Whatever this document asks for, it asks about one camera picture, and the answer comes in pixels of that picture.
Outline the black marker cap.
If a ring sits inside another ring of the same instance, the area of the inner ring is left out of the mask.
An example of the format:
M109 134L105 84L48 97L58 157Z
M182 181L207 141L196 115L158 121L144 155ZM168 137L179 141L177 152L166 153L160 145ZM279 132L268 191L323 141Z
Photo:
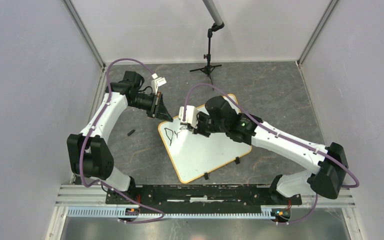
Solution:
M135 131L136 131L135 129L133 129L133 130L129 131L129 132L127 133L127 136L130 136L130 135L132 135L132 134L133 134Z

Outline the yellow framed whiteboard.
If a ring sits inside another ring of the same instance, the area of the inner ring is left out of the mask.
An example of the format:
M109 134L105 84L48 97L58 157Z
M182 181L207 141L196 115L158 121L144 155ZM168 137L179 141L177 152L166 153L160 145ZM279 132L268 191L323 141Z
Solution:
M172 122L164 121L157 129L183 184L191 183L252 150L250 145L234 142L224 133L212 133L205 137L181 127L179 117L175 116Z

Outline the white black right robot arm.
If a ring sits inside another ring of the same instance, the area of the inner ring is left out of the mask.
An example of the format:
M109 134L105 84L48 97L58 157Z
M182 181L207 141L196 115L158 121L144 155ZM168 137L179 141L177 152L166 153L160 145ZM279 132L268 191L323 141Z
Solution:
M205 112L187 105L180 109L179 119L195 135L209 137L222 133L236 143L269 150L304 167L302 172L275 177L268 191L269 199L275 204L282 204L298 194L338 198L348 169L342 145L332 142L326 146L306 141L259 117L244 111L238 113L232 105L230 98L212 97L205 103Z

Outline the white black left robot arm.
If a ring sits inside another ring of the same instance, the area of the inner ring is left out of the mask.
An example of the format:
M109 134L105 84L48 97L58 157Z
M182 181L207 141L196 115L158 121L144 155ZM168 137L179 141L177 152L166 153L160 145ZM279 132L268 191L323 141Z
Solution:
M66 141L71 171L92 179L93 184L101 182L111 191L118 190L117 196L125 204L136 200L136 184L133 177L115 167L107 145L119 116L127 107L132 107L145 111L149 118L173 121L158 90L166 84L166 79L154 73L149 94L142 88L144 82L144 77L135 71L126 71L121 81L111 82L90 122L80 133L70 134Z

